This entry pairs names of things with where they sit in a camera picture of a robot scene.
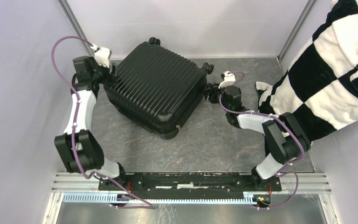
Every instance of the robotic arm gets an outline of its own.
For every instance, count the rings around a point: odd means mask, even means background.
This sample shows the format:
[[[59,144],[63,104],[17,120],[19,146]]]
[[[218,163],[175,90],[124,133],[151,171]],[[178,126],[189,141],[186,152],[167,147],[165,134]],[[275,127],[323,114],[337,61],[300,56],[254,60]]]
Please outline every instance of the robotic arm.
[[[80,96],[80,106],[77,112],[77,122],[73,123],[76,116],[77,96],[72,93],[72,112],[68,126],[63,135],[56,136],[54,144],[64,163],[66,170],[70,173],[80,173],[72,151],[72,127],[76,127],[75,144],[79,161],[87,173],[96,171],[104,176],[115,178],[125,183],[125,172],[123,167],[104,157],[103,150],[90,132],[92,111],[96,104],[99,84],[116,82],[116,66],[109,61],[110,49],[93,45],[94,57],[82,56],[73,59],[76,74],[72,77],[72,85]],[[205,97],[209,97],[211,103],[218,103],[229,109],[226,118],[229,124],[242,129],[251,129],[265,135],[266,158],[262,163],[252,169],[251,176],[253,185],[260,186],[271,180],[271,178],[291,160],[301,155],[301,151],[294,139],[278,126],[277,122],[270,117],[252,114],[251,111],[242,106],[241,90],[232,86],[235,76],[230,72],[222,74],[224,79],[220,84],[207,84]],[[279,116],[286,126],[300,141],[304,151],[310,148],[310,141],[304,131],[291,113]]]
[[[97,171],[100,174],[116,178],[120,175],[120,164],[106,159],[101,146],[90,132],[92,111],[98,97],[99,84],[114,82],[116,67],[109,61],[110,49],[93,45],[94,57],[82,56],[73,59],[76,74],[72,77],[72,85],[80,96],[80,106],[76,115],[76,94],[72,94],[72,111],[64,134],[55,137],[54,144],[70,173],[80,173],[72,152],[71,134],[76,126],[75,142],[79,161],[84,170]]]
[[[230,80],[232,77],[222,74],[226,79]],[[285,130],[278,125],[277,121],[271,117],[264,117],[257,114],[252,114],[250,111],[242,106],[241,90],[229,85],[221,91],[221,105],[228,110],[226,118],[234,127],[242,129],[251,129],[264,134],[265,136],[265,152],[266,158],[263,162],[252,169],[251,175],[255,186],[268,182],[279,170],[286,164],[291,165],[291,161],[301,155],[301,150]],[[305,152],[310,148],[310,140],[305,135],[301,126],[297,122],[292,113],[284,113],[278,117],[299,140]]]

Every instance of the white wall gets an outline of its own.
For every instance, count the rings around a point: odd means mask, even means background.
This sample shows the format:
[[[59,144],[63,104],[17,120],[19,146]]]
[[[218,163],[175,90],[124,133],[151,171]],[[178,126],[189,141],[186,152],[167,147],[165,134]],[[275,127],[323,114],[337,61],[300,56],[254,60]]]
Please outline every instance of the white wall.
[[[0,224],[41,223],[57,170],[53,144],[63,132],[71,99],[50,62],[54,42],[74,32],[56,0],[0,0]],[[77,41],[58,47],[67,77]]]
[[[331,0],[316,1],[305,23],[299,30],[297,37],[294,39],[285,57],[282,58],[282,69],[284,72],[288,70],[291,60],[296,56],[297,52],[304,46],[307,40],[312,37],[316,29],[324,24],[326,16],[331,9],[330,5]]]
[[[124,58],[155,36],[186,57],[277,56],[307,0],[69,0],[87,38]]]
[[[282,61],[284,71],[297,51],[324,23],[330,4],[331,0],[316,2]],[[317,170],[327,175],[342,223],[358,223],[358,122],[314,141],[311,150]]]

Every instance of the gray marble floor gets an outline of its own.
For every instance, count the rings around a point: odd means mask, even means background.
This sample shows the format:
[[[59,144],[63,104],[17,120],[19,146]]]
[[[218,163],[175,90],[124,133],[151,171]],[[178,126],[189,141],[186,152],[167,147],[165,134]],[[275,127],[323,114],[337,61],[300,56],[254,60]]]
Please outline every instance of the gray marble floor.
[[[220,82],[220,73],[242,70],[246,76],[239,83],[242,101],[257,109],[255,82],[277,82],[282,70],[275,58],[193,59],[215,65],[208,82]],[[217,104],[202,101],[179,134],[164,140],[137,126],[121,115],[108,101],[101,88],[93,111],[92,133],[105,156],[120,162],[127,172],[250,172],[264,158],[264,137],[261,133],[242,130],[227,123],[224,111]],[[310,172],[309,155],[292,167]]]

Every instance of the checkered cloth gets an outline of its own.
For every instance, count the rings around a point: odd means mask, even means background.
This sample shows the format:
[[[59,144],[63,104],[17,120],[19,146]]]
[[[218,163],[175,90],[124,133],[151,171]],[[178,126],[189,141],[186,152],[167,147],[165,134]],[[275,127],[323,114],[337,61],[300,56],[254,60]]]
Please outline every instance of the checkered cloth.
[[[256,89],[260,112],[293,113],[311,141],[357,121],[358,0],[334,0],[282,79]]]

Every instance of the metal floor panel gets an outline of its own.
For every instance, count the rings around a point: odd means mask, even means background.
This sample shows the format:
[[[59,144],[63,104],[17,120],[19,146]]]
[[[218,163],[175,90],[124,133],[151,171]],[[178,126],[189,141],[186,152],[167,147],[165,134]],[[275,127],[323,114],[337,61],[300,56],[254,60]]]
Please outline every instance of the metal floor panel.
[[[273,195],[273,204],[287,196]],[[117,210],[104,203],[62,203],[59,224],[325,224],[318,195],[297,195],[279,209],[251,205],[156,204],[155,209]]]
[[[192,59],[198,66],[215,65],[208,82],[220,82],[220,73],[242,70],[245,78],[238,84],[247,108],[257,109],[256,81],[276,83],[282,70],[276,58]],[[103,88],[93,111],[93,135],[105,156],[120,162],[127,172],[250,172],[264,159],[264,136],[229,125],[218,104],[202,101],[180,133],[164,140],[149,133],[123,115],[108,101]],[[312,172],[307,154],[302,162],[290,167]]]

